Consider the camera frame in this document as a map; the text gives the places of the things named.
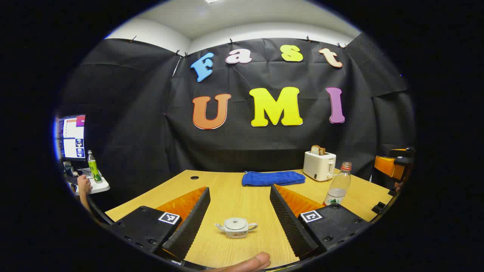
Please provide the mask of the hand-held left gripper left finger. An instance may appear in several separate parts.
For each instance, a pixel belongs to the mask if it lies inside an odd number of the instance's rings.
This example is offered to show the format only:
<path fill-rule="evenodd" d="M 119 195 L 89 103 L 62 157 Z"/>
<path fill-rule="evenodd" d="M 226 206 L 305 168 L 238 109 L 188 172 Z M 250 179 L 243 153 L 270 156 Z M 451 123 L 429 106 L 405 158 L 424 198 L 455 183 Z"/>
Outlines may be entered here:
<path fill-rule="evenodd" d="M 136 248 L 181 262 L 200 229 L 211 202 L 209 187 L 201 187 L 157 209 L 140 206 L 110 225 L 110 231 Z"/>

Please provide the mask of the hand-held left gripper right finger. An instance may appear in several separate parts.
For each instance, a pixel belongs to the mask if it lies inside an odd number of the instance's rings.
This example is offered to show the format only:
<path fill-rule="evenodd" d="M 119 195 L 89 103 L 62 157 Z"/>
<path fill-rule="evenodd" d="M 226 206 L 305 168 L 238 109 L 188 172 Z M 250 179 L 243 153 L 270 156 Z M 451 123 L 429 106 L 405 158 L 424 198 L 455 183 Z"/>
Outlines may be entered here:
<path fill-rule="evenodd" d="M 340 204 L 323 207 L 283 186 L 271 186 L 270 201 L 300 260 L 332 251 L 371 225 Z"/>

